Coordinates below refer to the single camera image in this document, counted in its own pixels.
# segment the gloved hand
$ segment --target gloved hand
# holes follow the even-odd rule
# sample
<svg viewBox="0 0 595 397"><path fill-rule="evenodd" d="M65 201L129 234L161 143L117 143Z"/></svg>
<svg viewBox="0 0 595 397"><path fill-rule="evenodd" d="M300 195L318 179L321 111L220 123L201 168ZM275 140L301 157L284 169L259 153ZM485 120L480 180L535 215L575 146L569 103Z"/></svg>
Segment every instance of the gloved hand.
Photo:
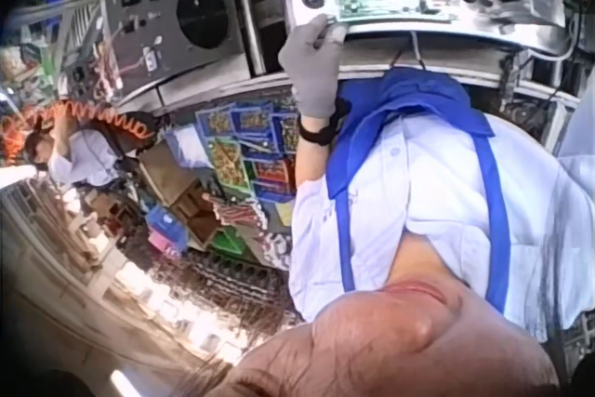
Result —
<svg viewBox="0 0 595 397"><path fill-rule="evenodd" d="M297 109L304 116L330 118L335 112L338 66L347 27L329 27L325 14L294 29L279 52L279 63L294 84Z"/></svg>

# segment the orange coiled cable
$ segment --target orange coiled cable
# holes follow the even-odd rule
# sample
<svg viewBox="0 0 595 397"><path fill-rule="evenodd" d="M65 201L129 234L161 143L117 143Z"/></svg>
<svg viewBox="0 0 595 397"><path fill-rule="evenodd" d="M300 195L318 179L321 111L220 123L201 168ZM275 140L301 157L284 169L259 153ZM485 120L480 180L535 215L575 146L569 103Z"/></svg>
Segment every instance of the orange coiled cable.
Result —
<svg viewBox="0 0 595 397"><path fill-rule="evenodd" d="M117 113L112 108L101 108L89 102L61 100L48 107L29 108L25 109L20 115L2 117L0 131L2 132L4 152L8 164L12 165L14 163L15 158L25 144L25 132L32 130L39 119L42 120L42 123L47 123L53 120L55 116L63 113L70 113L79 120L97 120L120 127L138 139L147 139L154 135L154 132L150 132L139 120Z"/></svg>

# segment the sticker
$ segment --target sticker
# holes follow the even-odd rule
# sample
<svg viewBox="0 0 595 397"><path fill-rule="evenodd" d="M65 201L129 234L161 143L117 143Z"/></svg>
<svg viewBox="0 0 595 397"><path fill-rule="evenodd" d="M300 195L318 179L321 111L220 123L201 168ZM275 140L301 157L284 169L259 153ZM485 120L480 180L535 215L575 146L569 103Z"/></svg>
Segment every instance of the sticker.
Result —
<svg viewBox="0 0 595 397"><path fill-rule="evenodd" d="M157 70L157 56L155 55L154 50L152 50L149 46L146 46L142 49L142 54L145 57L147 71L154 72Z"/></svg>

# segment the lips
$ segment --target lips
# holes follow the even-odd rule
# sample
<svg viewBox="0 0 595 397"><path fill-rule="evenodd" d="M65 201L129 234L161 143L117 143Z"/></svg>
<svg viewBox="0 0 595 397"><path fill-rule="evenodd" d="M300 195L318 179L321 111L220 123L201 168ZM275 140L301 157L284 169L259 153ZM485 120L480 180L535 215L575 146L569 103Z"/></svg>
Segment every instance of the lips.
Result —
<svg viewBox="0 0 595 397"><path fill-rule="evenodd" d="M444 293L437 287L421 281L400 281L398 283L385 285L380 291L390 295L397 295L400 293L421 293L436 299L444 305L447 305L448 303Z"/></svg>

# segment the wristwatch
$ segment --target wristwatch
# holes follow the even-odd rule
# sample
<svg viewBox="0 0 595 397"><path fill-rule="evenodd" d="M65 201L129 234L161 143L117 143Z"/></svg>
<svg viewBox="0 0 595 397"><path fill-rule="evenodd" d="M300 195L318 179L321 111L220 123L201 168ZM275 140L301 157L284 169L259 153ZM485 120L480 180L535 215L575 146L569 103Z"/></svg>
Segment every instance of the wristwatch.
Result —
<svg viewBox="0 0 595 397"><path fill-rule="evenodd" d="M310 143L315 143L320 146L328 146L333 142L333 139L335 139L341 118L346 116L350 111L351 103L343 98L337 98L335 100L335 113L331 116L328 126L323 127L318 132L310 132L301 124L300 118L297 120L299 135Z"/></svg>

